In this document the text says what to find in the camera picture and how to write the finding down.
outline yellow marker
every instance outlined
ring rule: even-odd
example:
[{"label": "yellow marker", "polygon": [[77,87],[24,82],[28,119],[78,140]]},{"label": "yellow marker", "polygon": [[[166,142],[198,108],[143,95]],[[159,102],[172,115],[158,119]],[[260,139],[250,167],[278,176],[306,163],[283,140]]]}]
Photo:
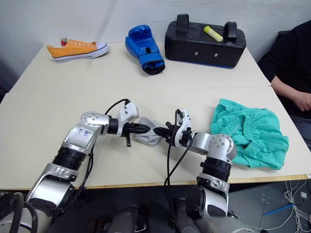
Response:
[{"label": "yellow marker", "polygon": [[217,42],[221,42],[223,40],[223,37],[211,29],[210,26],[204,27],[204,32],[213,37],[213,39],[215,39]]}]

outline orange sneaker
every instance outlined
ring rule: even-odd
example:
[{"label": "orange sneaker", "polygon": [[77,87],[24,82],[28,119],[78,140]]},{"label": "orange sneaker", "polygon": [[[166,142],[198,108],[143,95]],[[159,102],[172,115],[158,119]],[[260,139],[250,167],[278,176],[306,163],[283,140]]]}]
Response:
[{"label": "orange sneaker", "polygon": [[48,51],[56,62],[67,62],[81,58],[95,58],[109,51],[105,42],[86,43],[77,40],[69,40],[63,47],[55,48],[47,45]]}]

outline floor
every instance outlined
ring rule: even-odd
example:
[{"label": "floor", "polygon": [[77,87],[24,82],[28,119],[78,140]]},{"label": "floor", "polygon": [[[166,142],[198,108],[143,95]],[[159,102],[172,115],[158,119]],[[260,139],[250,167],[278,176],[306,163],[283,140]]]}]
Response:
[{"label": "floor", "polygon": [[[174,197],[186,197],[192,186],[174,186]],[[280,225],[291,212],[291,208],[269,216],[264,213],[287,206],[289,202],[284,198],[286,190],[284,182],[269,183],[229,194],[229,210],[239,216],[240,221],[258,228],[272,228]],[[299,208],[311,213],[311,193],[304,185],[295,195],[295,203]],[[51,225],[49,233],[73,232],[86,233],[91,219],[104,215],[114,215],[129,205],[145,206],[149,212],[149,229],[151,233],[173,233],[169,227],[169,214],[164,197],[163,187],[139,187],[121,189],[88,190],[80,208],[72,206],[64,216]],[[281,228],[270,230],[270,233],[294,233],[296,230],[295,217],[292,217]]]}]

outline black sleeve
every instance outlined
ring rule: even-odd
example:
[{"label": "black sleeve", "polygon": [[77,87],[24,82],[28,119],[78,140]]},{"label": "black sleeve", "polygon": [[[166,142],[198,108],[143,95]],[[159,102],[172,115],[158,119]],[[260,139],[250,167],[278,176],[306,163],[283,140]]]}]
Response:
[{"label": "black sleeve", "polygon": [[291,31],[278,38],[270,51],[260,59],[258,66],[270,82],[278,73],[283,73],[293,65],[296,48],[297,38]]}]

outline white table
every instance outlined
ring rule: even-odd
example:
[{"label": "white table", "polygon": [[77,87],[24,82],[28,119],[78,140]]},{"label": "white table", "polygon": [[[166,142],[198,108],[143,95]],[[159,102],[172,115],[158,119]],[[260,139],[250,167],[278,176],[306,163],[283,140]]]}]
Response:
[{"label": "white table", "polygon": [[[103,113],[122,98],[130,98],[141,116],[163,124],[173,121],[175,109],[185,108],[191,114],[193,129],[203,132],[209,132],[211,117],[220,98],[247,107],[268,108],[278,116],[281,131],[290,140],[284,167],[274,171],[234,165],[229,181],[305,179],[306,174],[311,173],[309,149],[248,50],[234,69],[165,60],[167,68],[163,73],[145,76],[135,58],[127,55],[123,44],[110,44],[110,47],[108,55],[93,60],[56,64],[45,48],[34,58],[0,104],[0,189],[30,188],[57,154],[81,113]],[[80,73],[71,70],[74,67]],[[212,76],[218,76],[218,81],[211,78],[213,81],[208,82]],[[174,83],[176,88],[169,88],[166,83]],[[117,112],[118,107],[111,115],[116,116]],[[88,187],[163,184],[167,148],[164,140],[154,147],[133,141],[132,147],[127,148],[124,138],[99,137],[94,168],[86,184]],[[183,150],[172,149],[172,166]],[[203,160],[204,156],[189,152],[173,174],[172,181],[193,183],[202,170],[200,162]],[[87,161],[83,163],[75,185],[81,183],[86,164]]]}]

